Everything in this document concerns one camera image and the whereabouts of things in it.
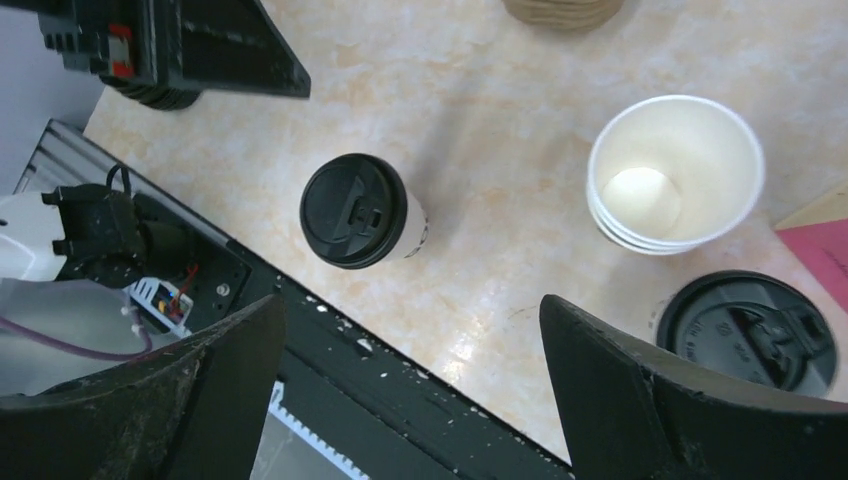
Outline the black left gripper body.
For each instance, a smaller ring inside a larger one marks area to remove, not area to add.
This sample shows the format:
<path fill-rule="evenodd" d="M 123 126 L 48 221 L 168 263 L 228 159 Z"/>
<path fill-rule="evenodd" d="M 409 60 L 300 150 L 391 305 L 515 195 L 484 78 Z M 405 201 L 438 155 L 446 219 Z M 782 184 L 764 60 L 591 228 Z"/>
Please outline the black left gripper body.
<path fill-rule="evenodd" d="M 115 88 L 172 89 L 168 35 L 176 25 L 174 1 L 3 1 L 33 13 L 44 46 L 67 70 L 101 78 Z"/>

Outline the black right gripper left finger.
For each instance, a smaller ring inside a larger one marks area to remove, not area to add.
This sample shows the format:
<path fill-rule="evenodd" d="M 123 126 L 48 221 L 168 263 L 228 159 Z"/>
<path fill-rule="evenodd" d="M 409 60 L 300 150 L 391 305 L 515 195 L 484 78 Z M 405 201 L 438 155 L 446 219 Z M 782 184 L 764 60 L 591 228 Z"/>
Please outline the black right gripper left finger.
<path fill-rule="evenodd" d="M 246 479 L 284 352 L 269 295 L 137 360 L 1 400 L 5 479 Z"/>

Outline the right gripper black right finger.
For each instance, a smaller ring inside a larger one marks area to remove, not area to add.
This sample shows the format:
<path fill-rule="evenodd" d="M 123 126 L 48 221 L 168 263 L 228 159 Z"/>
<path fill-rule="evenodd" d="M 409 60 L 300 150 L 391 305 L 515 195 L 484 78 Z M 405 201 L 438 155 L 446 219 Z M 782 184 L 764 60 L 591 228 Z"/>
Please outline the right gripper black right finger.
<path fill-rule="evenodd" d="M 548 294 L 539 325 L 579 479 L 843 479 L 847 407 L 732 378 Z"/>

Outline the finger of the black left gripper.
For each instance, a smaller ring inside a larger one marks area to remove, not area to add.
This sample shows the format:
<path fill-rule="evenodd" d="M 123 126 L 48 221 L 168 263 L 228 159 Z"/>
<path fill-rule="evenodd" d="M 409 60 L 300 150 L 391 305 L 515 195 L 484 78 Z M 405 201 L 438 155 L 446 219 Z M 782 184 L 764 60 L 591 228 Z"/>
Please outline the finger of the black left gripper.
<path fill-rule="evenodd" d="M 306 99 L 311 78 L 260 1 L 172 1 L 169 82 Z"/>

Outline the black cup lid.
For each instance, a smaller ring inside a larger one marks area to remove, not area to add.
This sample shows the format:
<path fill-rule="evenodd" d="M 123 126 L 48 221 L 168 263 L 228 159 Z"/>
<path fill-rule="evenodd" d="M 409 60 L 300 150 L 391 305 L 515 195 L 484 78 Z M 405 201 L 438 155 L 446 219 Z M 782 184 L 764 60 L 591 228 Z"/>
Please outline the black cup lid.
<path fill-rule="evenodd" d="M 684 286 L 663 311 L 655 343 L 703 368 L 819 398 L 838 365 L 834 335 L 816 305 L 753 271 L 719 271 Z"/>
<path fill-rule="evenodd" d="M 346 270 L 386 258 L 407 216 L 408 197 L 397 170 L 364 153 L 321 166 L 307 182 L 299 207 L 308 246 L 324 262 Z"/>

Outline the stack of paper cups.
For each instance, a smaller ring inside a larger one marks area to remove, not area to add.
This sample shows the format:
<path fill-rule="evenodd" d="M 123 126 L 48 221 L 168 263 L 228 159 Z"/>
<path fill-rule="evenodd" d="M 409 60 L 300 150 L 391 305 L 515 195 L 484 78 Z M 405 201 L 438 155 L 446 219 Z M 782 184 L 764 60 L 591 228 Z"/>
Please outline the stack of paper cups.
<path fill-rule="evenodd" d="M 739 114 L 707 98 L 663 95 L 627 107 L 600 130 L 585 195 L 610 241 L 666 256 L 738 226 L 765 179 L 762 144 Z"/>

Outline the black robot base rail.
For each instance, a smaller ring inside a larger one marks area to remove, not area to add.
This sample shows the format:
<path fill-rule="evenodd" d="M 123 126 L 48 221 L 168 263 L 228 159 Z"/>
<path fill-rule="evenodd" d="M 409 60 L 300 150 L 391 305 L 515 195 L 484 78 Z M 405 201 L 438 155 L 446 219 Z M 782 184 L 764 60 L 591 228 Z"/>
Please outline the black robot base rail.
<path fill-rule="evenodd" d="M 124 165 L 52 120 L 18 190 L 101 183 L 116 164 Z M 266 296 L 281 296 L 286 337 L 267 415 L 316 441 L 333 463 L 370 479 L 571 477 L 565 461 L 129 171 L 139 206 L 197 237 L 199 273 L 190 281 L 186 323 L 171 327 L 177 342 Z"/>

